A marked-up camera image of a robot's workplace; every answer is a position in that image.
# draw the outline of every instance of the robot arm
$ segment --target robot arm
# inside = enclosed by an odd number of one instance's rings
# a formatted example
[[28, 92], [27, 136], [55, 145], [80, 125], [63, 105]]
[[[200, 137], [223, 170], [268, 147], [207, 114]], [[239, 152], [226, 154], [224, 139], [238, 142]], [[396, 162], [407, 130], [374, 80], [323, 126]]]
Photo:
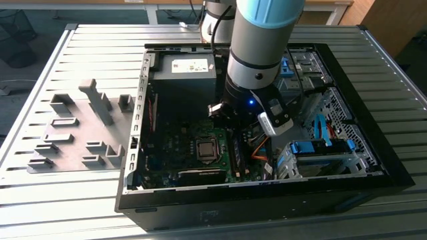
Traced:
[[294, 125], [272, 83], [303, 8], [304, 0], [236, 0], [224, 101], [244, 109], [256, 100], [263, 109], [258, 120], [268, 136]]

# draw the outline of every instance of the aluminum table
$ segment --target aluminum table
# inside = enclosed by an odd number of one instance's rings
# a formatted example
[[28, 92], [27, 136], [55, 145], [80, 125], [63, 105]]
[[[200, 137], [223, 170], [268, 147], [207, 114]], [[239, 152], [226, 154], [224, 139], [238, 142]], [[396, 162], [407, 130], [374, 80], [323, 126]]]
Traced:
[[52, 94], [95, 78], [110, 98], [138, 89], [146, 43], [198, 43], [176, 25], [70, 25], [0, 149], [0, 239], [426, 239], [427, 100], [370, 32], [298, 26], [291, 42], [327, 43], [416, 185], [343, 214], [146, 233], [114, 211], [118, 170], [27, 173]]

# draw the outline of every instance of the black cable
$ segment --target black cable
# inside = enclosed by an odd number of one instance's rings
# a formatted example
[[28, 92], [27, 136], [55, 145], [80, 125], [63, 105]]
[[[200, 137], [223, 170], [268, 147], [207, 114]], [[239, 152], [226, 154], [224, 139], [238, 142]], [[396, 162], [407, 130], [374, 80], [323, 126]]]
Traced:
[[174, 16], [167, 10], [162, 10], [163, 12], [166, 12], [166, 14], [170, 16], [171, 19], [176, 19], [176, 16]]
[[230, 9], [232, 9], [232, 6], [231, 6], [231, 5], [227, 7], [226, 11], [224, 11], [224, 12], [222, 13], [222, 15], [219, 16], [219, 19], [218, 19], [218, 21], [216, 21], [216, 23], [215, 23], [215, 27], [214, 27], [214, 31], [212, 31], [212, 36], [211, 36], [211, 49], [212, 49], [212, 51], [215, 51], [214, 46], [215, 46], [215, 35], [216, 35], [216, 31], [218, 31], [218, 29], [219, 29], [219, 25], [220, 25], [220, 22], [222, 22], [223, 18], [226, 17], [227, 13], [230, 12]]
[[298, 80], [299, 90], [300, 90], [300, 104], [303, 104], [304, 95], [306, 95], [306, 94], [304, 94], [303, 81], [302, 81], [302, 78], [300, 78], [299, 70], [296, 69], [296, 64], [295, 64], [295, 61], [294, 61], [294, 57], [292, 57], [290, 48], [287, 48], [287, 52], [288, 52], [288, 56], [290, 56], [291, 61], [292, 61], [292, 64], [294, 64], [294, 70], [295, 70], [295, 73], [296, 73], [296, 80]]
[[202, 25], [202, 19], [203, 19], [203, 14], [206, 13], [206, 5], [202, 6], [202, 10], [200, 10], [200, 15], [199, 17], [194, 20], [194, 23], [192, 24], [196, 24], [198, 20], [199, 20], [199, 28], [200, 28], [200, 25]]
[[191, 11], [192, 11], [194, 17], [198, 19], [198, 14], [195, 11], [195, 6], [194, 6], [194, 0], [190, 0], [190, 6], [191, 6]]

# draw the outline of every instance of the floor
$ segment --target floor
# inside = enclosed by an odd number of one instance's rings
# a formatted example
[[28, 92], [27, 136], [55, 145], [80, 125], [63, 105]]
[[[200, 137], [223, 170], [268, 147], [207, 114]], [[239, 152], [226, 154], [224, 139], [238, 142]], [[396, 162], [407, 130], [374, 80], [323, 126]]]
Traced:
[[[27, 80], [8, 82], [12, 89], [9, 96], [0, 96], [0, 145], [15, 119], [20, 113], [34, 82], [44, 69], [51, 52], [58, 44], [68, 23], [79, 24], [148, 24], [147, 13], [143, 10], [60, 10], [59, 19], [52, 19], [50, 10], [27, 10], [28, 19], [39, 37], [29, 43], [38, 55], [38, 62], [23, 69], [9, 68], [0, 61], [0, 84], [1, 81]], [[195, 16], [190, 10], [179, 12], [158, 11], [160, 24], [176, 24], [195, 22]], [[427, 44], [418, 44], [414, 40], [406, 46], [396, 57], [399, 64], [408, 66], [406, 72], [422, 91], [427, 93], [426, 69], [427, 69]]]

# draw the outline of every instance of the blue drive bracket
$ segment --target blue drive bracket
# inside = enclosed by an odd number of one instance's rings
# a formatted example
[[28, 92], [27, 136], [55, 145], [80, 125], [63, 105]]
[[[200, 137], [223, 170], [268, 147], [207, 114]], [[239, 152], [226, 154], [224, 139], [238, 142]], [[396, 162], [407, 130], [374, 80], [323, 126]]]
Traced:
[[296, 141], [291, 145], [294, 154], [310, 154], [315, 152], [315, 147], [311, 141]]
[[286, 57], [282, 58], [282, 66], [280, 66], [280, 78], [291, 78], [294, 76], [294, 71], [290, 70], [288, 59]]
[[328, 136], [328, 127], [327, 127], [327, 119], [326, 116], [323, 116], [322, 114], [318, 114], [315, 116], [315, 121], [314, 121], [314, 138], [315, 139], [324, 139], [326, 141], [326, 146], [332, 146], [332, 142], [330, 140], [330, 136]]

